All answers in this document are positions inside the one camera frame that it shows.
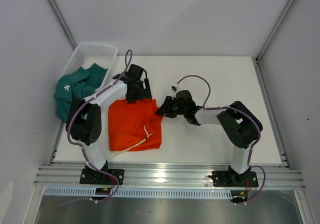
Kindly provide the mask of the orange shorts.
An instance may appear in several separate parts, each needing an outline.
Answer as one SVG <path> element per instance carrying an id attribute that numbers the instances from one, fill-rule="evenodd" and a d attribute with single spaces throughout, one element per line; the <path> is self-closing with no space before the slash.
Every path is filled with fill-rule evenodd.
<path id="1" fill-rule="evenodd" d="M 157 110 L 154 99 L 114 102 L 108 110 L 109 149 L 118 153 L 159 149 L 163 118 Z"/>

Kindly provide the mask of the green shorts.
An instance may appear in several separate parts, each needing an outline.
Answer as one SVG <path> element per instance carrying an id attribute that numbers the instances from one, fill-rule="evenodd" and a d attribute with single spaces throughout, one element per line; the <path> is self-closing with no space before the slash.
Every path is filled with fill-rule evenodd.
<path id="1" fill-rule="evenodd" d="M 56 85 L 54 98 L 56 101 L 56 115 L 64 122 L 67 121 L 71 102 L 74 98 L 84 99 L 95 93 L 107 73 L 94 63 L 90 68 L 80 67 L 77 71 L 61 77 Z"/>

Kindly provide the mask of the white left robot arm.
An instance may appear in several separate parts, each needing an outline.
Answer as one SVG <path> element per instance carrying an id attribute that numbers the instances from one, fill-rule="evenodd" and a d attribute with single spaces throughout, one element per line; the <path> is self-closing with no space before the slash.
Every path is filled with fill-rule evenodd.
<path id="1" fill-rule="evenodd" d="M 79 146 L 85 165 L 92 169 L 91 178 L 97 184 L 108 180 L 108 171 L 104 169 L 107 160 L 102 154 L 97 140 L 102 132 L 102 113 L 124 97 L 129 104 L 152 99 L 150 83 L 144 68 L 131 64 L 126 70 L 113 77 L 113 81 L 100 91 L 84 98 L 74 98 L 66 122 L 67 140 Z"/>

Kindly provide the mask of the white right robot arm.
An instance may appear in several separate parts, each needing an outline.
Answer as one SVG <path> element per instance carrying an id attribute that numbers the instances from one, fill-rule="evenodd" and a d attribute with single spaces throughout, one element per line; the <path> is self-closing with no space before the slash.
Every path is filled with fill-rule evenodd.
<path id="1" fill-rule="evenodd" d="M 246 181 L 251 171 L 250 162 L 253 147 L 261 138 L 263 126 L 256 116 L 240 101 L 229 106 L 205 108 L 193 101 L 187 90 L 167 96 L 156 115 L 175 118 L 184 116 L 191 125 L 221 125 L 227 137 L 234 145 L 232 161 L 228 167 L 228 180 L 234 186 Z"/>

